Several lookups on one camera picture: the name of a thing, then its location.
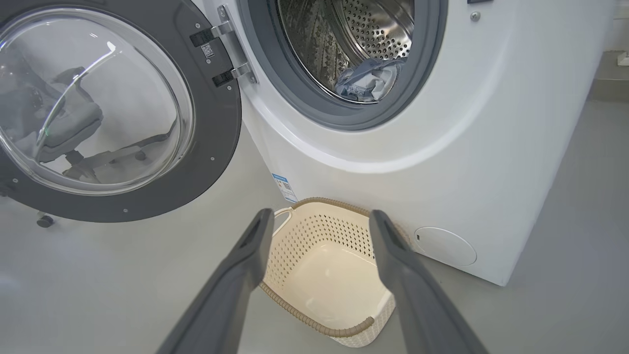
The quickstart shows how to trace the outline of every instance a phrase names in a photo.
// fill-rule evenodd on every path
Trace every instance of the laundry basket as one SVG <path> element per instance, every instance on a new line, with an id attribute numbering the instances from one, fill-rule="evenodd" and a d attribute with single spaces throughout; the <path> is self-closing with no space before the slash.
<path id="1" fill-rule="evenodd" d="M 368 211 L 324 198 L 276 212 L 260 287 L 303 323 L 353 348 L 371 343 L 395 308 L 381 283 Z"/>

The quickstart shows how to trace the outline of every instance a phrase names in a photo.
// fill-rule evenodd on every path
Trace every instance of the qr code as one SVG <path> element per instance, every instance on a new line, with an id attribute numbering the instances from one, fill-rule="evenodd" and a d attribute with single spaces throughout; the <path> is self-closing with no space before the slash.
<path id="1" fill-rule="evenodd" d="M 206 59 L 214 55 L 214 50 L 212 50 L 212 47 L 209 46 L 209 43 L 202 45 L 201 49 L 203 49 L 203 54 L 205 54 Z"/>

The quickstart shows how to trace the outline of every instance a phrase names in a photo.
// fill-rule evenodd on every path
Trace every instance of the door hinge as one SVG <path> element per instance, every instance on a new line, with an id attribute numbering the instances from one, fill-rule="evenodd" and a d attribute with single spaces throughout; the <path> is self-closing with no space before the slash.
<path id="1" fill-rule="evenodd" d="M 218 6 L 218 17 L 222 23 L 218 26 L 210 28 L 210 32 L 214 37 L 221 37 L 227 52 L 230 55 L 231 63 L 234 69 L 231 70 L 231 75 L 234 79 L 243 78 L 248 82 L 255 84 L 258 80 L 253 73 L 253 68 L 249 64 L 249 59 L 242 48 L 240 43 L 240 37 L 235 30 L 230 20 L 230 12 L 227 5 Z"/>

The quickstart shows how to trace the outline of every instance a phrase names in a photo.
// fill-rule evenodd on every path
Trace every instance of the washing machine door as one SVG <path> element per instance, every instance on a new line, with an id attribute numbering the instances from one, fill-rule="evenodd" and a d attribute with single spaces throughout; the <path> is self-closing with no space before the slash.
<path id="1" fill-rule="evenodd" d="M 190 0 L 3 1 L 0 192 L 123 222 L 206 191 L 241 122 L 231 60 L 208 28 Z"/>

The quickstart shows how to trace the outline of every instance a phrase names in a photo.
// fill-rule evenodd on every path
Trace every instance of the front-load washing machine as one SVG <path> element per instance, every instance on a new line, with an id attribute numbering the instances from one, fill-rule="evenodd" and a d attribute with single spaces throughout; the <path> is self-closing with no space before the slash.
<path id="1" fill-rule="evenodd" d="M 1 6 L 10 197 L 87 221 L 162 214 L 218 179 L 242 118 L 287 200 L 385 210 L 418 253 L 505 285 L 613 2 Z"/>

